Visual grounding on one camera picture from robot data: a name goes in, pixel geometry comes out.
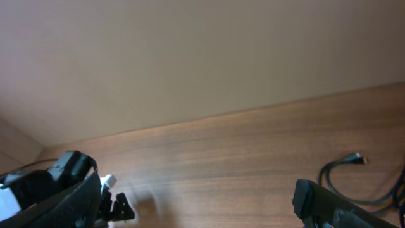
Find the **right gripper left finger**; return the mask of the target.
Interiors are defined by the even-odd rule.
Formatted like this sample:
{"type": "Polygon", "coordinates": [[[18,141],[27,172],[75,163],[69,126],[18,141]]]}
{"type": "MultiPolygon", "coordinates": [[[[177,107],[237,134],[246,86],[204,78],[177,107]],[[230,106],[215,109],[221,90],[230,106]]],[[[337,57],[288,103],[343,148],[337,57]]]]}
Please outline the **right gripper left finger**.
{"type": "Polygon", "coordinates": [[[1,222],[1,228],[93,227],[101,201],[97,172],[39,204],[1,222]]]}

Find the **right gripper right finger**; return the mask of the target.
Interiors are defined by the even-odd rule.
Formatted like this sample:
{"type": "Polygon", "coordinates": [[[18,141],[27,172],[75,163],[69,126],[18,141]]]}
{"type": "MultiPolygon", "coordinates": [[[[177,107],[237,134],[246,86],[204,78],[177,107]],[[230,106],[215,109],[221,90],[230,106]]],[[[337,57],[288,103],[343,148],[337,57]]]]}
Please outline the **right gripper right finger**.
{"type": "Polygon", "coordinates": [[[305,228],[396,228],[311,180],[297,180],[292,205],[305,228]]]}

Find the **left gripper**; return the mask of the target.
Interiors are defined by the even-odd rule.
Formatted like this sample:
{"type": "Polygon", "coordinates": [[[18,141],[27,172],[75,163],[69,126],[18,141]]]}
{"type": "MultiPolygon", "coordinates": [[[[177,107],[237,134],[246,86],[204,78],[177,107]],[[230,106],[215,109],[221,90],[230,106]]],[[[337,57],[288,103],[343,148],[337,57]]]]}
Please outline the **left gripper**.
{"type": "Polygon", "coordinates": [[[112,193],[108,187],[103,187],[101,191],[101,201],[97,211],[97,219],[106,222],[126,221],[135,218],[135,212],[132,210],[127,197],[124,193],[116,195],[116,200],[111,200],[112,193]]]}

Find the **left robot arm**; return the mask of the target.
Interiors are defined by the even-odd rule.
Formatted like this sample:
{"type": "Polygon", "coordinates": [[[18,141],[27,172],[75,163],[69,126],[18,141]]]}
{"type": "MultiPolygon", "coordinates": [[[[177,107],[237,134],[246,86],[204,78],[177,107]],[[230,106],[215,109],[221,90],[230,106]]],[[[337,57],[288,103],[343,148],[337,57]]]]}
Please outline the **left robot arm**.
{"type": "Polygon", "coordinates": [[[1,175],[1,227],[106,227],[136,217],[124,193],[112,196],[115,176],[100,177],[89,155],[67,151],[52,161],[1,175]]]}

